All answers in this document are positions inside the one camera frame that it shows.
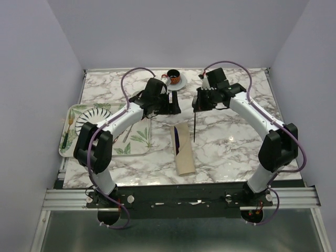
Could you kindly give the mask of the silver fork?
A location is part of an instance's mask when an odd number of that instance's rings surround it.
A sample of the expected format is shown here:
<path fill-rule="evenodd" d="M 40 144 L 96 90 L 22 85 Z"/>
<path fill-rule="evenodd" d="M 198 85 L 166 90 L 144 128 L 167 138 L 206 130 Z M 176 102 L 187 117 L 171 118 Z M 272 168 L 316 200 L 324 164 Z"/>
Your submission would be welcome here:
<path fill-rule="evenodd" d="M 194 128 L 193 128 L 193 142 L 195 143 L 196 139 L 196 112 L 194 112 Z"/>

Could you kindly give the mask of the purple knife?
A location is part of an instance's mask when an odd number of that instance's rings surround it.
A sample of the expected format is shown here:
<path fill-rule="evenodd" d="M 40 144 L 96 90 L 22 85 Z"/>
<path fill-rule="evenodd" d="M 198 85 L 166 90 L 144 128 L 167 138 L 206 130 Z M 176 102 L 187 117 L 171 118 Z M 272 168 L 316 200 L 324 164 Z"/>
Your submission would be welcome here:
<path fill-rule="evenodd" d="M 174 127 L 174 140 L 175 140 L 175 154 L 178 155 L 180 151 L 180 138 L 177 127 Z"/>

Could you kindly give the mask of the beige cloth napkin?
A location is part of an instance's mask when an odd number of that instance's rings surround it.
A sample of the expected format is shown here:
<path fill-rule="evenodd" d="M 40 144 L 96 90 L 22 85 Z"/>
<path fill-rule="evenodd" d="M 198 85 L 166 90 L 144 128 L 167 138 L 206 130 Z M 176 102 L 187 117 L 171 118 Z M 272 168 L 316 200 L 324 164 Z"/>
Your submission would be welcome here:
<path fill-rule="evenodd" d="M 180 151 L 178 155 L 175 154 L 174 127 L 177 127 L 180 138 Z M 188 124 L 186 122 L 183 122 L 172 125 L 170 126 L 170 133 L 176 172 L 178 176 L 185 176 L 195 173 L 196 169 L 194 165 L 194 157 Z"/>

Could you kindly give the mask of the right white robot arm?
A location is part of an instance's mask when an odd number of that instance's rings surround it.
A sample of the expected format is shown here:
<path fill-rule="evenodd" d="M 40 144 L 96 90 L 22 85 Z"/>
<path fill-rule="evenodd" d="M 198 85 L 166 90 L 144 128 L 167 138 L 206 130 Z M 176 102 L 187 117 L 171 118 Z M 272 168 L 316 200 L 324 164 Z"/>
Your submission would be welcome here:
<path fill-rule="evenodd" d="M 211 111 L 221 103 L 248 122 L 262 140 L 258 153 L 259 165 L 245 182 L 241 193 L 246 205 L 255 205 L 276 173 L 298 156 L 298 129 L 292 123 L 284 124 L 272 117 L 251 99 L 241 84 L 230 84 L 222 68 L 199 77 L 202 85 L 196 89 L 197 94 L 192 102 L 194 112 Z"/>

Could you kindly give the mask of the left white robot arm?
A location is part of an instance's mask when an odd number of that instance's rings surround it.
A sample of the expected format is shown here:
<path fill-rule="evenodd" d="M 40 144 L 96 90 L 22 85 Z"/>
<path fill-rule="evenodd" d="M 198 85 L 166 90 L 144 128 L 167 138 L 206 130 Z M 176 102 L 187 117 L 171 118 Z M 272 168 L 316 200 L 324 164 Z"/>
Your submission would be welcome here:
<path fill-rule="evenodd" d="M 104 207 L 113 206 L 117 199 L 114 192 L 116 183 L 108 171 L 115 139 L 151 114 L 180 113 L 177 92 L 170 92 L 164 82 L 150 78 L 145 89 L 127 99 L 126 105 L 118 112 L 98 123 L 86 122 L 81 127 L 73 155 L 80 165 L 87 168 L 89 178 L 99 192 L 98 201 Z"/>

